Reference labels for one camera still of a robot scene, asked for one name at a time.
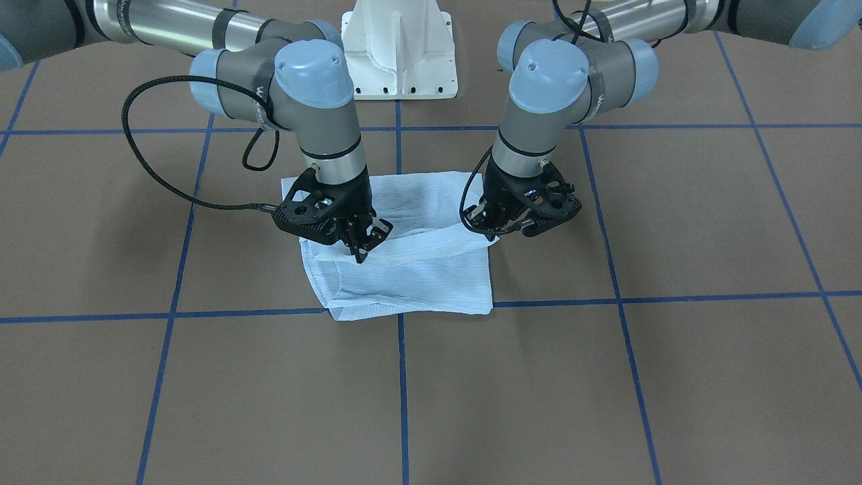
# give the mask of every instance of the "light blue joint cap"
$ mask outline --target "light blue joint cap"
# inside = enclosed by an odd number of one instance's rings
[[[24,60],[12,43],[0,35],[0,71],[11,71],[24,67]]]
[[[529,25],[530,21],[520,20],[509,25],[500,35],[500,41],[497,43],[497,62],[505,72],[512,73],[515,70],[515,45],[518,43],[518,37],[521,36],[521,31]]]
[[[567,108],[584,92],[590,62],[566,41],[541,39],[521,53],[509,96],[522,110],[546,115]]]
[[[225,49],[210,49],[198,54],[191,62],[189,74],[192,76],[206,76],[214,78],[218,68],[218,58],[222,55]],[[195,98],[197,104],[217,115],[228,117],[222,107],[222,99],[218,96],[218,86],[207,83],[189,83],[191,87],[191,96]]]
[[[331,110],[353,99],[344,51],[321,39],[296,41],[275,55],[275,79],[296,101]]]
[[[819,51],[838,43],[862,19],[862,0],[822,0],[790,38],[791,47]]]
[[[622,42],[628,45],[634,58],[634,91],[625,107],[653,92],[659,81],[659,58],[655,55],[655,49],[641,39],[625,39]]]
[[[315,24],[315,27],[319,28],[321,32],[323,32],[323,36],[326,37],[327,41],[341,47],[342,51],[344,50],[344,42],[341,41],[341,34],[338,33],[338,30],[335,30],[335,27],[333,27],[331,23],[319,18],[309,20],[308,22]]]

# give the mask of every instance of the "brown floor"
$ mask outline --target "brown floor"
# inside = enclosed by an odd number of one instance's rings
[[[440,6],[459,95],[359,103],[372,174],[472,169],[497,37],[553,15]],[[338,25],[353,1],[240,7]],[[649,98],[565,135],[581,214],[490,249],[489,316],[354,323],[295,237],[190,212],[135,162],[123,99],[188,58],[103,44],[0,73],[0,484],[862,483],[862,33],[657,54]],[[243,170],[250,125],[185,86],[132,118],[202,198],[276,201],[302,168],[286,135]]]

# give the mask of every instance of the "black band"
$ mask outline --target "black band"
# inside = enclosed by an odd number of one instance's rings
[[[264,29],[266,29],[266,26],[269,25],[269,22],[272,22],[273,20],[275,20],[275,19],[271,18],[271,19],[267,20],[266,22],[263,22],[262,24],[260,24],[260,28],[258,28],[258,36],[254,39],[255,44],[260,42],[260,38],[263,37],[263,35],[264,35]]]
[[[716,22],[718,22],[719,17],[721,17],[721,13],[724,11],[724,3],[725,0],[718,0],[718,10],[715,11],[715,16],[712,17],[712,22],[709,23],[708,26],[704,30],[710,30]]]
[[[120,24],[120,28],[125,35],[135,39],[140,42],[141,39],[135,35],[134,30],[132,30],[132,22],[128,19],[128,11],[129,7],[132,5],[132,0],[120,0],[120,2],[116,5],[116,21]]]
[[[587,12],[587,16],[593,19],[593,22],[596,23],[596,27],[598,27],[598,35],[599,38],[602,39],[602,42],[614,41],[614,31],[610,27],[610,20],[608,20],[608,16],[606,16],[604,12],[601,10],[595,10]]]
[[[78,48],[84,45],[84,35],[87,31],[84,30],[84,18],[81,16],[81,10],[75,4],[75,0],[64,0],[66,8],[69,9],[69,15],[72,16],[72,22],[75,24],[75,47]]]
[[[336,158],[341,158],[342,156],[349,155],[351,152],[353,152],[356,149],[356,147],[359,146],[360,143],[362,143],[362,136],[361,135],[359,136],[359,139],[350,148],[348,148],[347,150],[344,150],[343,152],[338,152],[337,154],[331,154],[331,155],[312,154],[310,152],[305,151],[305,149],[302,147],[299,147],[299,149],[302,150],[302,152],[303,152],[303,154],[305,154],[305,156],[307,156],[309,158],[313,158],[315,160],[335,160]]]
[[[596,69],[592,59],[590,61],[590,75],[587,77],[590,82],[590,108],[587,110],[586,116],[578,123],[590,120],[602,112],[604,106],[604,76],[602,72]]]
[[[524,150],[521,150],[520,148],[517,148],[515,145],[512,145],[511,143],[509,143],[509,140],[506,140],[506,137],[503,136],[502,131],[498,130],[497,135],[500,137],[500,141],[503,142],[503,145],[506,145],[506,148],[512,150],[513,152],[515,152],[519,155],[524,155],[524,156],[529,156],[529,157],[537,157],[537,156],[547,155],[547,154],[551,153],[554,148],[556,148],[556,147],[553,147],[550,150],[547,150],[547,151],[542,152],[540,154],[535,153],[535,152],[525,152]]]
[[[99,33],[99,35],[110,41],[110,37],[105,35],[105,33],[102,31],[102,28],[99,27],[99,22],[96,20],[96,11],[93,9],[93,3],[95,1],[96,0],[87,0],[86,2],[87,18],[90,19],[90,25],[93,26],[93,28]]]
[[[225,36],[228,34],[228,24],[230,23],[230,19],[234,18],[234,16],[240,12],[247,12],[246,10],[234,10],[234,9],[222,9],[219,12],[218,16],[215,17],[215,22],[213,22],[213,48],[214,49],[224,49],[225,48]]]
[[[740,31],[736,28],[736,10],[740,6],[740,0],[730,0],[728,5],[728,30],[731,34],[739,35]]]
[[[275,75],[275,64],[272,62],[264,62],[260,65],[258,71],[254,74],[254,78],[252,79],[253,87],[252,89],[257,92],[258,96],[265,99],[269,102],[269,86],[272,83],[272,77]],[[254,103],[254,115],[258,120],[258,124],[262,129],[272,131],[274,129],[283,129],[278,126],[277,123],[273,122],[266,115],[266,107],[258,104],[257,101],[252,100]]]
[[[670,39],[674,35],[678,35],[680,32],[685,30],[686,27],[689,26],[689,19],[691,18],[691,12],[695,9],[695,1],[696,0],[685,0],[685,17],[683,17],[683,23],[679,25],[679,28],[673,34],[668,35],[667,37],[663,37],[660,40]]]

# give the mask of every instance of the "floor tile square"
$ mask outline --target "floor tile square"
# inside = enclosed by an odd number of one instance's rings
[[[623,297],[816,290],[753,130],[587,139]]]
[[[495,131],[485,130],[406,132],[403,171],[470,172],[495,135]],[[495,301],[614,298],[595,199],[576,130],[566,131],[554,163],[575,184],[575,194],[584,208],[572,221],[537,237],[509,234],[490,247]]]
[[[0,482],[134,483],[165,324],[0,324]]]
[[[862,128],[761,133],[823,286],[862,289]]]
[[[653,482],[615,305],[404,320],[411,482]]]
[[[191,192],[203,135],[136,140]],[[150,179],[122,135],[13,135],[0,206],[0,316],[170,309],[189,203]]]
[[[146,483],[397,483],[394,317],[178,320]]]
[[[862,482],[862,394],[822,300],[626,314],[663,483]]]
[[[16,129],[120,129],[122,105],[134,88],[151,79],[188,74],[190,65],[191,58],[162,47],[114,42],[45,59]],[[206,128],[207,119],[188,83],[141,94],[129,115],[133,129]]]
[[[858,367],[862,365],[862,297],[833,297],[829,303]]]
[[[240,159],[249,133],[215,133],[201,181],[201,199],[223,204],[279,204],[281,179],[296,177],[305,165],[292,133],[285,133],[280,155],[263,173],[250,172]],[[261,138],[251,163],[261,165],[271,151],[272,135]],[[395,136],[365,132],[365,157],[371,175],[395,172]],[[179,309],[183,311],[316,308],[296,236],[282,232],[257,211],[195,211]]]
[[[722,35],[757,123],[862,123],[862,35],[822,51]]]

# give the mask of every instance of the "white cloth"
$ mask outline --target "white cloth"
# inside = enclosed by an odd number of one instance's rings
[[[458,215],[469,175],[371,177],[374,209],[394,228],[362,264],[340,242],[326,246],[300,238],[311,287],[336,320],[420,311],[490,312],[487,248],[493,242],[467,230]],[[281,181],[283,196],[294,180]],[[476,201],[481,194],[477,177],[467,200]]]

